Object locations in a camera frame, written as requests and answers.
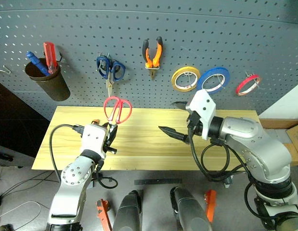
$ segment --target wooden table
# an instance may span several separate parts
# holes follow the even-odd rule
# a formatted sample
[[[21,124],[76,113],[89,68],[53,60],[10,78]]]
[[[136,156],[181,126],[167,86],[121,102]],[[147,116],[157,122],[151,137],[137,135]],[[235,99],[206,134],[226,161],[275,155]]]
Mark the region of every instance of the wooden table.
[[[259,121],[256,111],[217,110],[217,116],[249,117]],[[133,108],[130,118],[118,126],[113,148],[107,153],[103,170],[197,170],[190,146],[170,138],[158,126],[168,126],[187,134],[188,112],[180,109]],[[49,134],[59,124],[86,125],[93,119],[107,122],[101,107],[58,106],[47,129],[32,169],[53,169],[49,153]],[[80,135],[71,128],[59,128],[53,136],[53,152],[58,169],[63,169],[80,154]],[[209,144],[194,136],[197,152]],[[226,154],[222,147],[210,148],[204,158],[210,170],[221,169]],[[239,162],[231,155],[229,168]]]

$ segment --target gray pegboard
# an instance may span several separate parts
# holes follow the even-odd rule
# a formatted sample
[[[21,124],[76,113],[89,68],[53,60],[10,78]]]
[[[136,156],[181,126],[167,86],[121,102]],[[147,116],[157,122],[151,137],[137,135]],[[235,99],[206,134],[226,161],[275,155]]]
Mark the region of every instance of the gray pegboard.
[[[161,69],[151,81],[144,68],[142,43],[164,41]],[[71,90],[64,102],[52,101],[24,73],[26,51],[42,57],[43,42],[62,53],[62,74]],[[195,92],[172,88],[172,74],[191,65],[203,74],[216,66],[231,81],[211,95],[218,109],[261,113],[298,84],[298,0],[261,1],[0,1],[0,82],[50,119],[56,105],[102,106],[105,81],[95,71],[98,52],[110,53],[127,67],[113,93],[134,107],[172,108]],[[235,88],[245,71],[259,74],[261,89],[244,97]]]

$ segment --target blue tape roll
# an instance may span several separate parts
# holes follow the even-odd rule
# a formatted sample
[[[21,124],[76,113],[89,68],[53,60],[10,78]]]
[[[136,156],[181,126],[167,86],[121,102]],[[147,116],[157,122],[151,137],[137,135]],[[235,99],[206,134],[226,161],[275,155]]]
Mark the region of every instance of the blue tape roll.
[[[207,90],[208,94],[214,94],[222,90],[222,86],[225,87],[230,81],[230,73],[224,67],[215,67],[206,71],[197,82],[197,90],[203,89],[203,84],[207,81],[207,79],[216,74],[219,74],[222,77],[221,85],[218,84],[214,88],[205,89],[205,90]]]

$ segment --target floor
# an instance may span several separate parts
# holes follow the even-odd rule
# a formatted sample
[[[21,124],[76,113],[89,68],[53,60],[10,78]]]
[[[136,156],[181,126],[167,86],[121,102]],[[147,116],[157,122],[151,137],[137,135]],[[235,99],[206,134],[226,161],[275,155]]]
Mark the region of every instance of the floor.
[[[31,170],[24,167],[1,167],[0,194],[9,187],[22,180],[26,180],[42,171]],[[292,179],[298,188],[298,167],[292,167]],[[87,189],[87,201],[82,216],[84,231],[102,231],[101,223],[96,217],[95,202],[103,198],[110,201],[111,210],[108,212],[111,223],[114,222],[115,212],[123,197],[131,190],[141,190],[143,193],[143,231],[176,231],[177,224],[173,216],[169,199],[170,189],[181,185],[187,188],[194,197],[204,205],[205,191],[217,191],[217,206],[213,221],[213,230],[223,231],[264,231],[260,220],[250,214],[243,200],[243,192],[248,184],[245,173],[235,175],[233,184],[226,189],[221,183],[207,181],[199,171],[105,171],[104,176],[111,176],[118,180],[115,189],[107,190],[96,184],[94,188]],[[53,173],[48,179],[56,180]],[[155,184],[134,185],[134,180],[143,179],[181,179],[182,184]],[[37,181],[29,181],[17,189],[28,188]],[[50,207],[52,198],[58,189],[58,183],[44,181],[38,186],[6,196],[0,206],[0,215],[6,211],[26,202],[37,201]],[[254,191],[250,190],[249,198],[252,199]],[[33,203],[26,204],[0,219],[0,225],[13,224],[17,229],[31,220],[39,212],[39,207]],[[43,231],[47,223],[48,209],[42,208],[41,214],[31,223],[18,229],[19,231]]]

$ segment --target pliers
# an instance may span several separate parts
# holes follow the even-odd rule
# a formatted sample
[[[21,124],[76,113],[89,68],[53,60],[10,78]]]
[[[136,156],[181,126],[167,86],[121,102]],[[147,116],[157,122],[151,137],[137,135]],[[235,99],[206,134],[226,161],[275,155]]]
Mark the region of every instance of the pliers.
[[[163,52],[163,40],[162,37],[157,37],[157,51],[156,55],[151,61],[149,57],[149,40],[145,39],[143,41],[143,58],[145,60],[145,68],[149,69],[151,80],[154,79],[155,71],[159,69],[159,59]]]

